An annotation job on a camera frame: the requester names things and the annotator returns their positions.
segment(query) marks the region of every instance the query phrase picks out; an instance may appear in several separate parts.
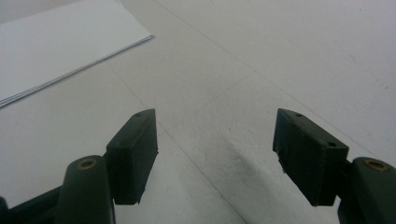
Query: white table surface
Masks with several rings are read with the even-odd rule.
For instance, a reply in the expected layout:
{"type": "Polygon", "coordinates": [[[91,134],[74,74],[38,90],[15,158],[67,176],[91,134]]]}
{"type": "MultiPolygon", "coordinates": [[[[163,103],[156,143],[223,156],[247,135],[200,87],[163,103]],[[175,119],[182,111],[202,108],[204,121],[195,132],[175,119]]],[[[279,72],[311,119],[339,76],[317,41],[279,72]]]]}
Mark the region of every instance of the white table surface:
{"type": "Polygon", "coordinates": [[[118,223],[337,223],[272,151],[279,107],[396,165],[393,1],[122,0],[156,38],[0,109],[10,207],[156,108],[160,154],[118,223]]]}

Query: black plastic part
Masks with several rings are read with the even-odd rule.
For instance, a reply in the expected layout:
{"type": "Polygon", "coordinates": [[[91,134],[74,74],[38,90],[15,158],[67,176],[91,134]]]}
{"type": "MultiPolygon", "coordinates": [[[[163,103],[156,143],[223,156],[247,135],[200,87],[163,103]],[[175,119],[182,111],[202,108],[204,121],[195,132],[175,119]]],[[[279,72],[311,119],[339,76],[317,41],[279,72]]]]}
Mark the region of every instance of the black plastic part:
{"type": "Polygon", "coordinates": [[[351,185],[366,223],[396,223],[396,170],[370,158],[352,162],[351,185]]]}
{"type": "Polygon", "coordinates": [[[112,224],[115,223],[113,209],[106,160],[90,156],[70,163],[54,223],[112,224]]]}
{"type": "Polygon", "coordinates": [[[106,147],[115,204],[140,203],[158,154],[155,110],[133,115],[106,147]]]}
{"type": "Polygon", "coordinates": [[[340,224],[365,224],[361,208],[358,204],[355,191],[350,184],[352,163],[346,161],[344,169],[339,172],[337,181],[337,195],[341,198],[337,214],[340,224]]]}
{"type": "Polygon", "coordinates": [[[278,109],[273,151],[313,206],[333,205],[348,147],[304,115],[278,109]]]}
{"type": "Polygon", "coordinates": [[[8,212],[7,202],[4,198],[0,197],[0,223],[10,223],[10,216],[8,212]]]}
{"type": "Polygon", "coordinates": [[[53,223],[53,215],[61,187],[41,194],[9,210],[9,223],[53,223]]]}

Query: paper sheet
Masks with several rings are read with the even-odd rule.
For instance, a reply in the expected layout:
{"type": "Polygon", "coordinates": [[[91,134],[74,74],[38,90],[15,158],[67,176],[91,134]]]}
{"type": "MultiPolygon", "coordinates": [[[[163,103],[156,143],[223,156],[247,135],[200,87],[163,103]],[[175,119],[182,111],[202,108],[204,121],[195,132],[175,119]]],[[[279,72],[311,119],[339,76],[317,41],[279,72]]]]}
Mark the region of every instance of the paper sheet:
{"type": "Polygon", "coordinates": [[[119,2],[84,0],[0,25],[0,107],[153,36],[119,2]]]}

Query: white floor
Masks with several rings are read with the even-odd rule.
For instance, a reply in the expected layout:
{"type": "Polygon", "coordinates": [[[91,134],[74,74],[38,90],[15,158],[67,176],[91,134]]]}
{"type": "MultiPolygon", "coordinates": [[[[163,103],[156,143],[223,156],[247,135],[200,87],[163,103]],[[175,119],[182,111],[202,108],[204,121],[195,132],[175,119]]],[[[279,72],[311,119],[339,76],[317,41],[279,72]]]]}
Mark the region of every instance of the white floor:
{"type": "Polygon", "coordinates": [[[396,4],[123,0],[156,38],[0,109],[0,195],[9,206],[102,155],[156,108],[160,154],[142,202],[118,223],[337,223],[272,151],[276,110],[298,111],[396,165],[396,4]]]}

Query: screw hole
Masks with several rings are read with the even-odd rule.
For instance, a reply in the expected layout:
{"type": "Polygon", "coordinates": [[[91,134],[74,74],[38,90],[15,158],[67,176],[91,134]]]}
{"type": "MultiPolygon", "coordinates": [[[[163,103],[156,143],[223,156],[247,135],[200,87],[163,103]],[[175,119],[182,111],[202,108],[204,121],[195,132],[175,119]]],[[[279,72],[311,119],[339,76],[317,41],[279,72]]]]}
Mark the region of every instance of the screw hole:
{"type": "Polygon", "coordinates": [[[327,145],[329,145],[329,147],[336,147],[337,145],[335,144],[335,143],[333,143],[333,142],[329,142],[329,143],[327,143],[327,145]]]}
{"type": "Polygon", "coordinates": [[[79,170],[88,170],[95,166],[97,161],[95,159],[86,159],[78,163],[79,170]]]}
{"type": "Polygon", "coordinates": [[[388,166],[380,161],[366,160],[366,165],[377,171],[387,171],[388,166]]]}

